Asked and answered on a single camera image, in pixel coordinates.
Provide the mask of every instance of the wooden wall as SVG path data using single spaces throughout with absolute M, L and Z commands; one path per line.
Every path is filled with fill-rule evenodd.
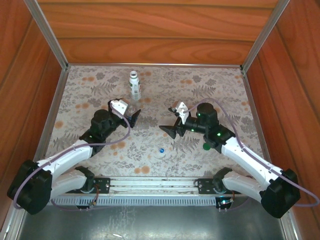
M 244 62 L 277 0 L 39 0 L 70 63 Z
M 33 159 L 61 73 L 24 1 L 0 3 L 0 229 L 7 190 L 20 164 Z
M 320 4 L 291 0 L 247 76 L 271 160 L 320 196 Z M 314 203 L 302 194 L 300 203 Z M 320 239 L 320 206 L 294 207 L 303 239 Z

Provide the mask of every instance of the leaf pattern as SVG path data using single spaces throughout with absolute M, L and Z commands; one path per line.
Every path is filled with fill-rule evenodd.
M 137 71 L 141 82 L 140 101 L 130 98 L 130 71 Z M 219 100 L 236 124 L 241 139 L 262 155 L 255 123 L 248 105 L 239 69 L 188 67 L 71 66 L 46 157 L 72 145 L 89 127 L 95 111 L 108 107 L 108 101 L 126 98 L 141 114 L 129 138 L 104 147 L 82 161 L 96 175 L 212 177 L 223 167 L 248 175 L 234 161 L 215 150 L 203 149 L 203 135 L 186 132 L 171 139 L 159 125 L 173 125 L 176 117 L 168 111 L 175 101 L 188 107 L 203 98 Z M 217 108 L 221 124 L 230 128 Z M 106 142 L 122 138 L 127 129 L 119 126 Z

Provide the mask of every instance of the floral tablecloth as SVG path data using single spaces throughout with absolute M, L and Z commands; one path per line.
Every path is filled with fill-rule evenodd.
M 173 125 L 176 117 L 168 111 L 175 101 L 189 107 L 203 98 L 220 100 L 231 115 L 242 141 L 262 155 L 241 72 L 236 68 L 72 66 L 55 121 L 46 156 L 73 144 L 89 127 L 93 114 L 106 109 L 108 101 L 130 99 L 129 73 L 137 71 L 141 100 L 135 102 L 141 114 L 130 136 L 106 146 L 94 157 L 81 162 L 96 175 L 211 177 L 223 167 L 246 172 L 215 150 L 203 149 L 203 135 L 186 132 L 171 139 L 159 125 Z M 230 128 L 221 109 L 220 123 Z M 107 142 L 124 136 L 120 126 Z

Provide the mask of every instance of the white bottle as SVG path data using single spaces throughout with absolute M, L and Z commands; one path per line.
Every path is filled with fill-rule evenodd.
M 141 98 L 141 90 L 138 73 L 136 71 L 130 72 L 129 84 L 131 87 L 131 97 L 133 98 L 133 100 L 139 100 Z

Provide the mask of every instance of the green button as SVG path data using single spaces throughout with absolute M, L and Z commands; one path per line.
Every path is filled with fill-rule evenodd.
M 209 146 L 209 144 L 206 143 L 206 142 L 203 144 L 202 147 L 203 147 L 203 149 L 206 150 L 206 151 L 210 150 L 210 148 L 211 148 L 211 147 Z

